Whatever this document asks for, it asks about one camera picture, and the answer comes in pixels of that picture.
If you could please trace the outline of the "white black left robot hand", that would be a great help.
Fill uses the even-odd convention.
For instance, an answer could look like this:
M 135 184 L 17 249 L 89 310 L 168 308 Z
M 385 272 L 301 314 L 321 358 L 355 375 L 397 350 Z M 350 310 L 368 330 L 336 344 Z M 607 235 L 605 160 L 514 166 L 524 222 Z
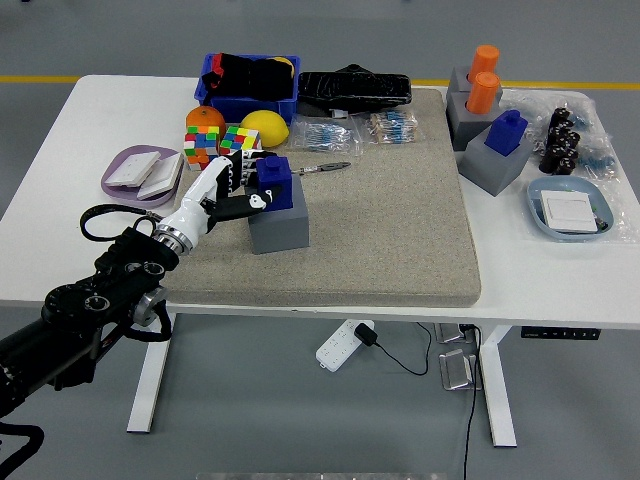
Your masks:
M 250 195 L 232 193 L 250 179 L 256 180 L 257 161 L 271 156 L 273 152 L 249 149 L 215 157 L 187 190 L 179 208 L 158 224 L 153 236 L 171 235 L 195 245 L 216 223 L 265 210 L 279 195 L 280 187 Z

